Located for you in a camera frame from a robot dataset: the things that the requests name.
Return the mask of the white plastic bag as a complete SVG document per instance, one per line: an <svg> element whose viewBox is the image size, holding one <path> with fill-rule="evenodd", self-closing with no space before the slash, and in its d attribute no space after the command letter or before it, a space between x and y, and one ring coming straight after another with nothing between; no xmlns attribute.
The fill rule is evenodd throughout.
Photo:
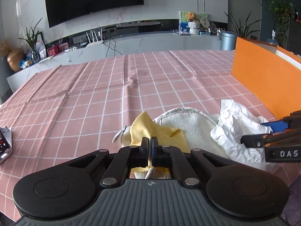
<svg viewBox="0 0 301 226"><path fill-rule="evenodd" d="M244 135L272 133L272 128L264 126L264 122L267 122L266 118L254 116L244 105L232 99L223 99L218 123L211 130L210 135L231 160L273 172L277 164L265 161L262 148L247 148L240 142Z"/></svg>

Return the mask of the white fluffy towel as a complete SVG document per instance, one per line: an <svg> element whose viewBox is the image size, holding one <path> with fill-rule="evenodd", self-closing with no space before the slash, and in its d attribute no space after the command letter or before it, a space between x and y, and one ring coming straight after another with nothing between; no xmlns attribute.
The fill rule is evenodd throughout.
<svg viewBox="0 0 301 226"><path fill-rule="evenodd" d="M227 158L225 150L211 138L210 132L216 126L216 122L205 113L195 108L174 108L160 116L152 119L168 127L177 127L182 130L190 151L194 148L200 148L215 155ZM120 139L125 126L113 137L112 142Z"/></svg>

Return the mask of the yellow cleaning cloth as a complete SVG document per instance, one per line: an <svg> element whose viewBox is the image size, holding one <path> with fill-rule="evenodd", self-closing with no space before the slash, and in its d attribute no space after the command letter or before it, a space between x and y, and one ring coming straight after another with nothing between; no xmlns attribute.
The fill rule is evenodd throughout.
<svg viewBox="0 0 301 226"><path fill-rule="evenodd" d="M140 146L143 137L151 139L156 137L160 145L171 145L179 148L182 152L190 152L181 129L168 127L159 123L160 119L153 121L147 112L139 114L130 127L125 128L121 135L121 146ZM169 179L170 173L167 168L148 166L146 168L132 169L136 179Z"/></svg>

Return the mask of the orange white cardboard box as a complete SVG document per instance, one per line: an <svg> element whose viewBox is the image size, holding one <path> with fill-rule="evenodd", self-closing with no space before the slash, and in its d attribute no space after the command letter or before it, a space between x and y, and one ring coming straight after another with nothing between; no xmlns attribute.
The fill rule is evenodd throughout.
<svg viewBox="0 0 301 226"><path fill-rule="evenodd" d="M232 75L276 118L300 110L300 57L292 52L238 37Z"/></svg>

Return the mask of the pink checked tablecloth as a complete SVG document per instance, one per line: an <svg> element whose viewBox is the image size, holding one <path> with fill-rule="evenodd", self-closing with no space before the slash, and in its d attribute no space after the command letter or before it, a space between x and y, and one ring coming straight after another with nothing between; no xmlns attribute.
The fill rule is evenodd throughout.
<svg viewBox="0 0 301 226"><path fill-rule="evenodd" d="M270 111L232 75L234 52L182 50L111 57L34 74L1 106L13 153L1 165L1 213L17 220L12 191L24 176L100 148L143 111L173 108L217 114L222 99L273 121Z"/></svg>

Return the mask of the blue water bottle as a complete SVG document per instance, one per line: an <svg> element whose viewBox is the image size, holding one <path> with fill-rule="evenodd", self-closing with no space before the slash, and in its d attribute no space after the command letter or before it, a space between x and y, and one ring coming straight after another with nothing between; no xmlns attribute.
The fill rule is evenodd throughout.
<svg viewBox="0 0 301 226"><path fill-rule="evenodd" d="M268 38L266 40L266 42L269 44L272 44L272 45L278 45L278 42L276 40L276 31L275 30L272 30L271 37Z"/></svg>

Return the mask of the green potted plant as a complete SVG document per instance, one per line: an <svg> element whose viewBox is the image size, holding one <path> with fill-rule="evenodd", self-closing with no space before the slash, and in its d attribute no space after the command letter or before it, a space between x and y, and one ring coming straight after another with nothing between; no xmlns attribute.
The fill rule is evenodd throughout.
<svg viewBox="0 0 301 226"><path fill-rule="evenodd" d="M260 29L252 29L252 26L259 23L261 19L257 19L253 22L250 22L249 18L251 16L251 12L249 12L244 22L242 22L240 18L236 20L235 17L231 14L231 12L224 12L224 14L227 16L230 23L234 26L234 30L232 30L232 32L237 34L239 37L248 38L249 36L251 36L252 33L260 31Z"/></svg>

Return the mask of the grey metal trash can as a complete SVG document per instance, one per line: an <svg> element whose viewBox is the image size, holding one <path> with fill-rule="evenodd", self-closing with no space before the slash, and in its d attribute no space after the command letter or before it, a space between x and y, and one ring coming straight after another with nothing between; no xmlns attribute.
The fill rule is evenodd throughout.
<svg viewBox="0 0 301 226"><path fill-rule="evenodd" d="M238 35L231 31L222 31L220 33L220 49L221 50L234 50L236 47L236 40Z"/></svg>

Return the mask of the hanging vine plant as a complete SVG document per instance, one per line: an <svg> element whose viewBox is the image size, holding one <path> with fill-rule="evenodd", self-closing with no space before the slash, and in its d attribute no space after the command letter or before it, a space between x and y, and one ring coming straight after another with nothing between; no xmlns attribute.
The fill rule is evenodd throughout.
<svg viewBox="0 0 301 226"><path fill-rule="evenodd" d="M290 22L295 19L295 12L300 12L300 0L260 0L260 2L260 40L267 40L275 30L278 44L287 46Z"/></svg>

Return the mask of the white paper fan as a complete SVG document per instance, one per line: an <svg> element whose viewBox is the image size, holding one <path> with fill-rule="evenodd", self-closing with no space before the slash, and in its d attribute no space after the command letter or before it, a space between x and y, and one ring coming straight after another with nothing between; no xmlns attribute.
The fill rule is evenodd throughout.
<svg viewBox="0 0 301 226"><path fill-rule="evenodd" d="M201 17L199 22L201 24L202 31L210 32L210 22L206 17Z"/></svg>

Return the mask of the red box on bench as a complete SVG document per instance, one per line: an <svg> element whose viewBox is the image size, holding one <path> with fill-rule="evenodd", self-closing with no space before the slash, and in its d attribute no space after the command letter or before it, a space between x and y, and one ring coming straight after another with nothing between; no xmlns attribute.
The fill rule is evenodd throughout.
<svg viewBox="0 0 301 226"><path fill-rule="evenodd" d="M59 46L58 45L53 45L52 47L49 47L47 49L47 53L49 56L55 56L57 54L59 54L60 50L59 50Z"/></svg>

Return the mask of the teddy bear in pot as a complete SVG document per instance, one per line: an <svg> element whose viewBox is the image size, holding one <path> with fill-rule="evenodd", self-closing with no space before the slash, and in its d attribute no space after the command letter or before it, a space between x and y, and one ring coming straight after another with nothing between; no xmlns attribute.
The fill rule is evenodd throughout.
<svg viewBox="0 0 301 226"><path fill-rule="evenodd" d="M197 20L197 16L194 12L188 12L187 15L189 33L191 35L199 35L200 22Z"/></svg>

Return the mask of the green picture book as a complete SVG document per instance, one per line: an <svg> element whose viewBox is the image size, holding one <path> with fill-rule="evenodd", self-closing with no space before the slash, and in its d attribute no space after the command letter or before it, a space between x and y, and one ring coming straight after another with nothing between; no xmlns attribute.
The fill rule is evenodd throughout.
<svg viewBox="0 0 301 226"><path fill-rule="evenodd" d="M179 34L180 35L184 35L184 34L191 35L189 33L188 21L187 21L187 17L186 17L187 13L188 12L186 12L186 11L179 12ZM206 17L208 19L207 13L195 13L195 14L197 16L198 21L201 17ZM210 32L202 31L201 26L200 26L199 35L204 34L204 33L210 33Z"/></svg>

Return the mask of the gold round vase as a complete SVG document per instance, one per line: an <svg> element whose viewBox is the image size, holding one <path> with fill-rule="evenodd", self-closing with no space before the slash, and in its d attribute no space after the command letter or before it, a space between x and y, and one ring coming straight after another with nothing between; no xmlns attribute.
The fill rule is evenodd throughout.
<svg viewBox="0 0 301 226"><path fill-rule="evenodd" d="M11 49L7 56L7 62L14 72L20 71L19 63L24 59L25 56L22 48Z"/></svg>

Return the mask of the white wifi router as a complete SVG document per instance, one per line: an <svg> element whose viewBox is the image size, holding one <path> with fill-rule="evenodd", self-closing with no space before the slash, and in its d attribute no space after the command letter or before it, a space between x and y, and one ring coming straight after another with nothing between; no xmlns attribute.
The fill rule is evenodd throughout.
<svg viewBox="0 0 301 226"><path fill-rule="evenodd" d="M96 45L101 45L104 43L104 38L103 38L103 30L101 29L96 33L95 30L91 30L90 34L86 33L87 38L88 38L88 44L87 47L93 47Z"/></svg>

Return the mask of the small plant in glass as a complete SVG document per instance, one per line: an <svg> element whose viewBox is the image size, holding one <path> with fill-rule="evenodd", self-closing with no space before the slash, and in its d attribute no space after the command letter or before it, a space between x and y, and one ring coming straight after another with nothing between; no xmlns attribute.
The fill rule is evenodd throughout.
<svg viewBox="0 0 301 226"><path fill-rule="evenodd" d="M26 37L25 38L19 38L20 40L24 40L30 47L31 49L31 56L32 56L32 61L33 63L38 63L40 61L40 53L38 50L36 50L36 44L38 41L38 35L40 34L40 31L36 31L36 27L38 24L42 21L42 18L36 23L34 27L30 26L28 29L26 27Z"/></svg>

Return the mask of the white marble TV bench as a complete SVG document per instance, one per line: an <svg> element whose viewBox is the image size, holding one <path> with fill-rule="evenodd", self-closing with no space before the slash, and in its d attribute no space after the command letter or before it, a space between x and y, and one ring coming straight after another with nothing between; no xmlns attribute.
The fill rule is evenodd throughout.
<svg viewBox="0 0 301 226"><path fill-rule="evenodd" d="M214 35L188 36L176 33L139 34L106 40L101 45L85 47L58 54L51 59L23 69L7 78L15 92L29 78L59 65L74 65L113 56L158 52L166 50L219 50L220 39Z"/></svg>

